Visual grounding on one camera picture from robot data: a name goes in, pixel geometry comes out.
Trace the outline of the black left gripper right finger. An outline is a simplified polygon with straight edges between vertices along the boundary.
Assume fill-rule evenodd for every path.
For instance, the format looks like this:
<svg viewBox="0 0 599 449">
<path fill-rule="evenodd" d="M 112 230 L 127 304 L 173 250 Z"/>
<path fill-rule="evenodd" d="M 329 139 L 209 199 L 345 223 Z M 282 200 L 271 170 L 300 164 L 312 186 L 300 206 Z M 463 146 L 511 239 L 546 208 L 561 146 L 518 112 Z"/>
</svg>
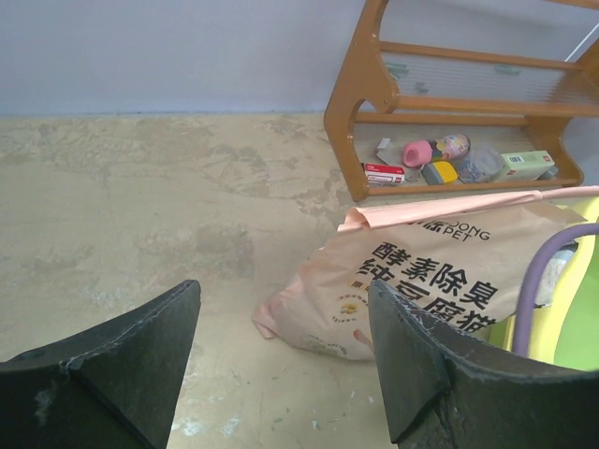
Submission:
<svg viewBox="0 0 599 449">
<path fill-rule="evenodd" d="M 369 290 L 374 358 L 400 448 L 595 448 L 598 374 L 514 355 Z"/>
</svg>

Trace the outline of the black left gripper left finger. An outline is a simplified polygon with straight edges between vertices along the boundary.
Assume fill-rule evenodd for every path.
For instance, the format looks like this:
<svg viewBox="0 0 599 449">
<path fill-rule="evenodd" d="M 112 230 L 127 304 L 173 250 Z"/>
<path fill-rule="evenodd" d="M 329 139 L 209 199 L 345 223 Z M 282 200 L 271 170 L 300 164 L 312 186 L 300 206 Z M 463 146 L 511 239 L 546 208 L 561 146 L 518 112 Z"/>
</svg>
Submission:
<svg viewBox="0 0 599 449">
<path fill-rule="evenodd" d="M 4 448 L 164 448 L 200 311 L 184 281 L 1 365 Z"/>
</svg>

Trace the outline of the pink cat litter bag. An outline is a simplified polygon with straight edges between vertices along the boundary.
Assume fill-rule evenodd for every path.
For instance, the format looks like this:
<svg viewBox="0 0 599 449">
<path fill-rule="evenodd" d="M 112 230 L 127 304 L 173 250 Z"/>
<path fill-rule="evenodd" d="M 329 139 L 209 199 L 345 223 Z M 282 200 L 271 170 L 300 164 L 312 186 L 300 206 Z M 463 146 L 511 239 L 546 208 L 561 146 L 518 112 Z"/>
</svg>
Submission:
<svg viewBox="0 0 599 449">
<path fill-rule="evenodd" d="M 582 221 L 562 198 L 594 186 L 354 208 L 253 321 L 262 337 L 347 360 L 373 359 L 369 290 L 385 282 L 469 333 L 517 307 L 524 273 L 555 233 Z"/>
</svg>

